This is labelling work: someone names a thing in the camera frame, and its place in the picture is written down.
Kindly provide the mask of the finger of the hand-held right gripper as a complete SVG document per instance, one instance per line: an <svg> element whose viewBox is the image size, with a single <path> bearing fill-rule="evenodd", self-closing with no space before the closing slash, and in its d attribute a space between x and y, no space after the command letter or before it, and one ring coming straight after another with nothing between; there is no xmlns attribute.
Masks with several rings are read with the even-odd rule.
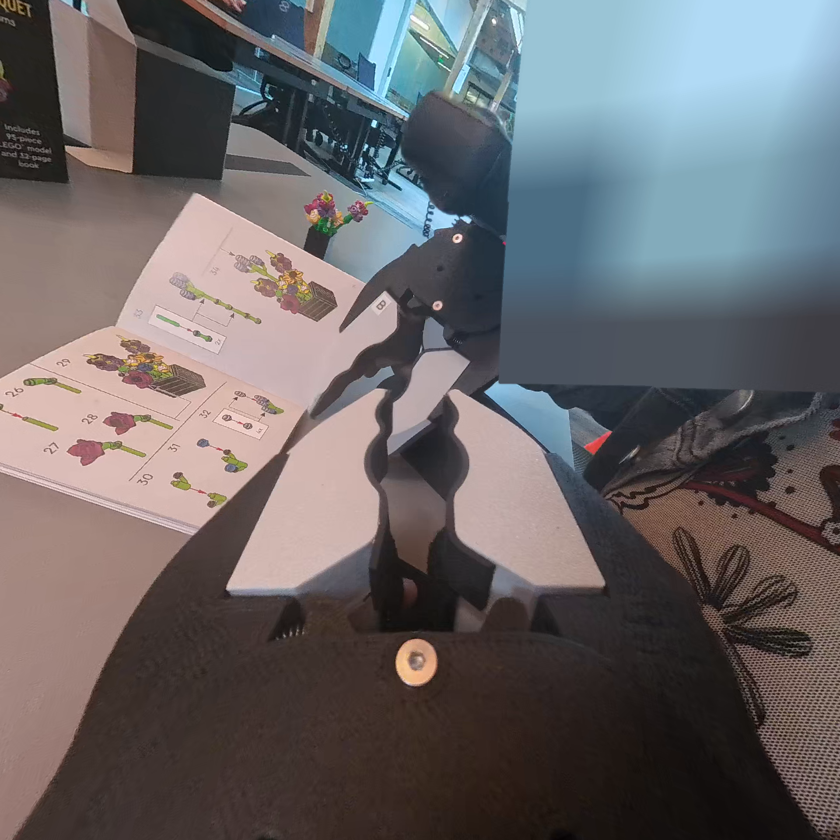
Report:
<svg viewBox="0 0 840 840"><path fill-rule="evenodd" d="M420 353L424 317L411 310L406 262L392 262L367 282L328 346L310 417L320 417L346 389L390 367L409 369Z"/></svg>
<svg viewBox="0 0 840 840"><path fill-rule="evenodd" d="M468 366L467 358L446 343L443 326L425 322L421 352L409 371L406 388L392 405L389 455L430 425L429 417Z"/></svg>

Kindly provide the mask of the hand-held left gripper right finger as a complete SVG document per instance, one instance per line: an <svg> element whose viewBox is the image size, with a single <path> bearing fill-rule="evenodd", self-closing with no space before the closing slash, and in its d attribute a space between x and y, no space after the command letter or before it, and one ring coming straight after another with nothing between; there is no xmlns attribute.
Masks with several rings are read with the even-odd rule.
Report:
<svg viewBox="0 0 840 840"><path fill-rule="evenodd" d="M599 595L605 581L539 443L472 397L443 403L453 473L428 570L456 595L456 617L512 599L532 617L554 595Z"/></svg>

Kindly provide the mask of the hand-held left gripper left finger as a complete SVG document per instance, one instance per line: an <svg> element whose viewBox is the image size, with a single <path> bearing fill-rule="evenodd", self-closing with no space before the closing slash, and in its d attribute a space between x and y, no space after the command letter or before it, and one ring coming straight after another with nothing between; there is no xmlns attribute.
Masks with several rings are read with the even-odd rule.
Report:
<svg viewBox="0 0 840 840"><path fill-rule="evenodd" d="M392 394L376 388L290 450L228 579L230 596L366 595L386 525L382 479Z"/></svg>

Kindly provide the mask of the lego flower bouquet model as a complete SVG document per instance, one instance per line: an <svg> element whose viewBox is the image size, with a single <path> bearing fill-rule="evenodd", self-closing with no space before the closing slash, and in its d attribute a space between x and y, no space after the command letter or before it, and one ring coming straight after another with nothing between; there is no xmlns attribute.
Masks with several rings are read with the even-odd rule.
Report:
<svg viewBox="0 0 840 840"><path fill-rule="evenodd" d="M325 259L333 237L351 223L362 223L372 204L357 200L342 212L336 207L332 194L321 192L304 206L309 230L303 249L312 256Z"/></svg>

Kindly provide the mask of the lego instruction booklet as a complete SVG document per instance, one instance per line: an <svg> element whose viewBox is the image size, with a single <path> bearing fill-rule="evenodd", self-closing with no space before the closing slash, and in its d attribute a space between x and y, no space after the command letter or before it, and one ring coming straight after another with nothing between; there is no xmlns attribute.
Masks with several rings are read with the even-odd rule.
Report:
<svg viewBox="0 0 840 840"><path fill-rule="evenodd" d="M194 533L283 449L362 288L194 195L114 326L2 378L2 473Z"/></svg>

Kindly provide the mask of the black flower lego box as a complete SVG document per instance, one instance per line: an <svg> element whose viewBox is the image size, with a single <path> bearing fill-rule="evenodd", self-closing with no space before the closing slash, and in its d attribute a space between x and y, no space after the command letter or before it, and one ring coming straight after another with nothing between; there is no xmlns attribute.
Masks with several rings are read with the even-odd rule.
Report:
<svg viewBox="0 0 840 840"><path fill-rule="evenodd" d="M47 1L1 2L1 176L68 182Z"/></svg>

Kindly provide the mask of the grey denim jacket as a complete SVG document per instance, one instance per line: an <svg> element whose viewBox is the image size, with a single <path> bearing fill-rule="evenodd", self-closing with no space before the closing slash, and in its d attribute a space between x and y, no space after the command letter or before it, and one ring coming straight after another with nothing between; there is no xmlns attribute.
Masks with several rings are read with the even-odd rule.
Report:
<svg viewBox="0 0 840 840"><path fill-rule="evenodd" d="M805 420L834 397L626 385L547 385L544 391L612 432L584 472L603 494L650 476L686 474L730 445Z"/></svg>

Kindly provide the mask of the long wooden desk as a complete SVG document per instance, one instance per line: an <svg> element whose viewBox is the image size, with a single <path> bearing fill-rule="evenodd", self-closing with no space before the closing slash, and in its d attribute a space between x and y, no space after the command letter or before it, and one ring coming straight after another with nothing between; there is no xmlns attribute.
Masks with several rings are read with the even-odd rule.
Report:
<svg viewBox="0 0 840 840"><path fill-rule="evenodd" d="M389 182L408 114L283 38L242 24L221 2L184 5L235 40L234 65L260 77L260 100L234 117L348 186Z"/></svg>

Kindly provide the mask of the white floral print shirt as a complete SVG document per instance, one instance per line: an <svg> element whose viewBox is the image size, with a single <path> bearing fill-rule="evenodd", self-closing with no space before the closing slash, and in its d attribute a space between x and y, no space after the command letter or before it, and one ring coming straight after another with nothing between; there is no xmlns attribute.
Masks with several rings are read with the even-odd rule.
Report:
<svg viewBox="0 0 840 840"><path fill-rule="evenodd" d="M691 584L763 747L839 835L839 399L690 472L603 494Z"/></svg>

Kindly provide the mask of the black and white cardboard box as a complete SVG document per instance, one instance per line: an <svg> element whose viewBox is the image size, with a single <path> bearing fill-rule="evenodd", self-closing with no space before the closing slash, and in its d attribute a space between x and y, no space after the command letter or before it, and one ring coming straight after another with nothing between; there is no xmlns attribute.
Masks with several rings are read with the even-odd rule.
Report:
<svg viewBox="0 0 840 840"><path fill-rule="evenodd" d="M66 152L100 169L218 181L235 85L130 32L117 2L50 1Z"/></svg>

